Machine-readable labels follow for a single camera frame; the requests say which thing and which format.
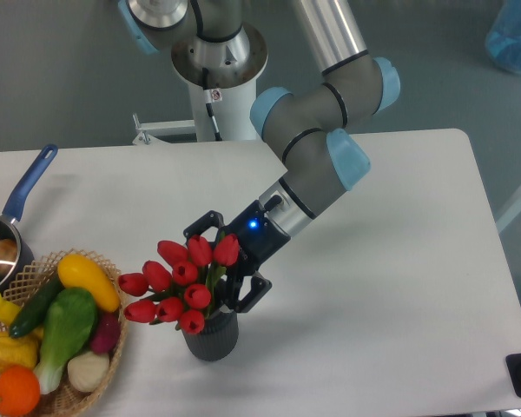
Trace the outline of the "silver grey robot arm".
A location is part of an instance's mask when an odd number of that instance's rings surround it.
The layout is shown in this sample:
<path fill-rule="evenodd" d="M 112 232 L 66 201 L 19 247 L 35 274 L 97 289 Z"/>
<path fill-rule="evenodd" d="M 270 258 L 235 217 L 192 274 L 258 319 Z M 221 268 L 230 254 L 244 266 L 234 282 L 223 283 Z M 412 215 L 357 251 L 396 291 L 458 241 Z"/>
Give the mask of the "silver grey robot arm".
<path fill-rule="evenodd" d="M 211 212 L 184 235 L 217 228 L 240 244 L 235 266 L 212 273 L 215 306 L 247 312 L 269 289 L 259 267 L 350 190 L 370 169 L 348 135 L 358 120 L 385 109 L 400 92 L 397 70 L 371 57 L 345 1 L 292 4 L 323 76 L 304 96 L 256 90 L 267 46 L 242 17 L 239 1 L 121 1 L 119 11 L 146 53 L 169 50 L 187 84 L 191 122 L 137 124 L 140 135 L 191 130 L 200 142 L 261 139 L 285 174 L 231 223 Z"/>

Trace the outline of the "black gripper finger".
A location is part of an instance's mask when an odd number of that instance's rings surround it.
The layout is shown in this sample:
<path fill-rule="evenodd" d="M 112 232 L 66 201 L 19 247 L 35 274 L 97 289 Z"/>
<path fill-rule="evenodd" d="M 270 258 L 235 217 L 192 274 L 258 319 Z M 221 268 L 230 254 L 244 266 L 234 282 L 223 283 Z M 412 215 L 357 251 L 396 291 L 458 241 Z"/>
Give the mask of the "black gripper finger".
<path fill-rule="evenodd" d="M 244 281 L 248 281 L 248 291 L 241 296 Z M 272 282 L 259 271 L 251 276 L 236 276 L 227 278 L 222 284 L 220 311 L 222 313 L 248 313 L 272 288 Z"/>
<path fill-rule="evenodd" d="M 194 236 L 204 237 L 208 243 L 218 243 L 225 236 L 223 215 L 210 210 L 183 230 L 185 242 Z"/>

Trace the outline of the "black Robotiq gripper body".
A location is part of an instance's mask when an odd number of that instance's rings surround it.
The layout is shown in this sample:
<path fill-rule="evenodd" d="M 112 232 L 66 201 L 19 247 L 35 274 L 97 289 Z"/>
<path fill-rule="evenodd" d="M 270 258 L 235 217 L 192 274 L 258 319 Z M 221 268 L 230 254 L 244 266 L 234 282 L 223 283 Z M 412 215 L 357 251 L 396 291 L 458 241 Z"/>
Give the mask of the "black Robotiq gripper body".
<path fill-rule="evenodd" d="M 227 234 L 234 234 L 240 245 L 238 261 L 228 268 L 233 277 L 251 276 L 272 255 L 290 241 L 290 236 L 267 216 L 259 200 L 253 201 L 230 223 L 216 213 L 217 225 Z"/>

